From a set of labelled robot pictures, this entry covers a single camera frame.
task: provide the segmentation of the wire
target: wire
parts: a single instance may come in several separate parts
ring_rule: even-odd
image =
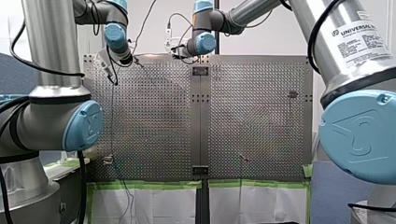
[[[176,12],[176,13],[172,14],[172,15],[169,17],[169,21],[168,21],[168,28],[169,28],[169,29],[171,28],[171,20],[172,20],[172,18],[173,18],[174,16],[179,16],[179,17],[183,18],[186,22],[189,23],[189,25],[192,26],[192,23],[189,21],[189,19],[187,19],[186,16],[184,16],[184,15],[181,14],[181,13]]]
[[[324,10],[323,14],[319,17],[317,23],[315,24],[314,28],[312,29],[311,36],[309,37],[308,41],[308,61],[311,64],[312,68],[320,74],[317,64],[315,63],[314,55],[315,55],[315,45],[317,42],[318,34],[320,31],[321,26],[327,20],[329,15],[332,11],[342,2],[345,0],[334,0],[332,1],[329,6]]]
[[[355,203],[349,203],[347,206],[352,208],[352,209],[353,208],[361,208],[361,209],[375,211],[375,212],[396,213],[396,208],[372,207],[372,206],[367,206],[367,205],[362,205],[362,204],[355,204]]]
[[[146,15],[146,18],[145,18],[144,21],[143,21],[142,28],[140,29],[140,33],[139,33],[139,35],[137,36],[136,41],[135,41],[135,44],[134,44],[134,51],[132,52],[132,56],[134,56],[134,52],[135,52],[136,49],[137,49],[137,43],[138,43],[138,41],[139,41],[139,38],[140,38],[140,36],[143,34],[143,30],[145,29],[145,25],[146,25],[146,22],[147,22],[147,20],[148,20],[148,18],[149,18],[149,14],[151,13],[151,10],[154,8],[154,5],[155,5],[156,2],[157,2],[157,0],[152,1],[151,6],[150,6],[150,8],[149,8],[149,10],[148,10],[148,14]]]
[[[78,224],[83,224],[85,219],[85,211],[87,209],[87,173],[85,171],[84,154],[78,151],[79,170],[81,172],[81,196],[79,202]]]
[[[91,16],[92,16],[92,19],[93,19],[93,26],[92,26],[92,28],[93,28],[93,34],[94,34],[94,35],[99,35],[99,32],[100,32],[100,23],[101,23],[101,22],[100,22],[99,10],[98,10],[96,4],[95,4],[92,0],[90,0],[90,2],[91,2],[91,5],[92,5],[92,7],[91,7]],[[94,14],[93,14],[93,9],[95,9],[96,18],[95,18]]]
[[[4,130],[6,129],[6,127],[8,126],[8,124],[11,122],[11,120],[20,113],[20,111],[22,109],[24,109],[27,105],[29,104],[29,102],[27,100],[25,100],[24,102],[22,102],[21,104],[19,104],[10,114],[9,116],[6,118],[6,120],[4,121],[2,127],[0,128],[0,139],[1,136],[3,135]],[[1,106],[0,109],[4,109],[6,108],[5,105]],[[0,167],[0,186],[1,186],[1,191],[2,191],[2,195],[3,195],[3,206],[4,206],[4,213],[6,216],[6,221],[7,224],[13,224],[14,222],[12,221],[12,216],[11,216],[11,212],[9,209],[9,201],[8,201],[8,192],[7,192],[7,184],[6,184],[6,180],[4,178],[3,175],[3,171],[1,170]]]
[[[128,209],[132,209],[132,206],[134,204],[134,195],[131,193],[131,191],[129,191],[129,189],[125,183],[125,178],[124,178],[122,172],[120,171],[120,168],[117,165],[117,160],[115,158],[115,151],[114,151],[114,93],[115,92],[114,91],[115,91],[115,86],[113,85],[112,89],[111,89],[110,150],[111,150],[111,154],[113,155],[114,170],[117,173],[118,179],[120,179],[120,181],[122,182],[122,185],[125,188],[126,196],[128,198],[127,207],[126,207],[125,211],[123,212],[122,216],[119,218],[119,224],[120,224],[120,221],[126,216]]]
[[[184,59],[181,57],[181,54],[180,54],[180,48],[182,47],[182,46],[181,46],[181,41],[183,40],[184,36],[187,34],[187,32],[188,32],[191,28],[192,28],[192,25],[189,26],[189,28],[187,28],[187,30],[184,32],[184,34],[181,36],[180,40],[178,41],[178,45],[177,45],[177,54],[178,54],[178,57],[180,57],[180,60],[181,60],[183,63],[185,63],[185,64],[195,64],[195,63],[197,63],[197,62],[199,61],[199,59],[200,59],[200,58],[198,57],[197,60],[193,61],[192,63],[189,63],[189,62],[184,61]]]
[[[289,4],[286,3],[285,0],[279,0],[280,4],[282,4],[282,6],[284,6],[285,8],[287,8],[290,11],[293,11],[293,9],[291,8],[291,6]]]
[[[265,23],[265,22],[268,20],[268,18],[270,18],[272,12],[273,12],[273,10],[271,10],[271,11],[268,13],[268,15],[264,18],[264,20],[262,20],[261,22],[255,24],[255,25],[247,26],[246,28],[248,28],[248,29],[250,29],[250,28],[255,28],[255,27],[258,27],[258,26],[260,26],[261,24]]]
[[[17,36],[15,36],[15,38],[12,40],[11,47],[9,48],[9,51],[11,52],[12,57],[14,57],[20,63],[24,63],[25,65],[27,65],[29,67],[32,67],[32,68],[34,68],[34,69],[36,69],[38,71],[41,71],[41,72],[46,72],[46,73],[50,73],[50,74],[57,75],[57,76],[84,77],[84,74],[82,74],[82,73],[64,73],[64,72],[50,70],[48,68],[43,68],[43,67],[35,65],[35,64],[33,64],[33,63],[29,62],[29,61],[26,61],[23,58],[21,58],[20,56],[18,56],[15,53],[14,49],[15,49],[15,45],[17,44],[18,40],[20,39],[25,27],[26,27],[26,24],[25,24],[25,21],[23,21],[22,27],[18,31]]]
[[[9,211],[9,203],[8,203],[8,192],[7,192],[7,185],[6,180],[4,179],[3,171],[0,168],[0,186],[1,186],[1,193],[3,195],[3,205],[4,205],[4,213],[6,215],[7,224],[13,224],[11,213]]]

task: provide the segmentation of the vertical metal post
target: vertical metal post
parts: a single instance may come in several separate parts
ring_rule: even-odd
[[[215,9],[220,9],[220,0],[215,0]],[[216,38],[216,49],[215,49],[215,54],[220,54],[220,33],[215,32],[215,38]]]

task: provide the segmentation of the robotic arm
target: robotic arm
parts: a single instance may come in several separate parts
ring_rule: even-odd
[[[319,125],[325,151],[359,179],[396,184],[396,61],[385,41],[359,0],[289,2],[308,42],[308,58],[327,87]],[[217,45],[212,31],[240,35],[279,5],[246,0],[222,12],[210,0],[196,0],[192,38],[180,56],[211,52]]]
[[[54,224],[60,223],[59,185],[47,179],[38,151],[78,151],[81,162],[81,151],[97,141],[103,121],[101,106],[82,85],[76,24],[105,24],[110,60],[129,64],[127,6],[124,0],[22,5],[25,26],[18,36],[26,27],[33,62],[19,60],[37,69],[37,82],[29,97],[0,99],[0,223]]]

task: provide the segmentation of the green tape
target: green tape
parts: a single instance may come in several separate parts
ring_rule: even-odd
[[[92,203],[93,203],[93,188],[91,185],[87,187],[87,218],[88,224],[92,224]]]
[[[156,189],[156,190],[173,190],[173,189],[200,189],[201,181],[181,181],[181,182],[148,182],[148,181],[125,181],[128,189]],[[124,189],[122,181],[90,183],[93,190],[100,189]]]
[[[314,166],[312,164],[303,165],[305,178],[311,178],[312,177],[312,169],[313,169],[313,167]]]
[[[61,164],[63,167],[79,167],[79,161],[78,160],[72,160],[72,161],[64,161]]]
[[[278,182],[264,180],[209,180],[209,187],[212,189],[228,189],[244,187],[261,187],[273,189],[307,189],[309,182]]]

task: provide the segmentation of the white paper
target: white paper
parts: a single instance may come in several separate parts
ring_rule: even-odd
[[[306,223],[306,189],[210,189],[211,224]]]
[[[306,222],[306,189],[277,189],[276,222]]]
[[[277,189],[242,187],[241,223],[271,223],[275,220]]]
[[[124,189],[97,190],[92,198],[94,224],[195,224],[196,189],[130,189],[134,204],[128,206]]]
[[[240,190],[210,189],[210,223],[239,224]]]
[[[195,224],[196,190],[154,190],[154,224]]]

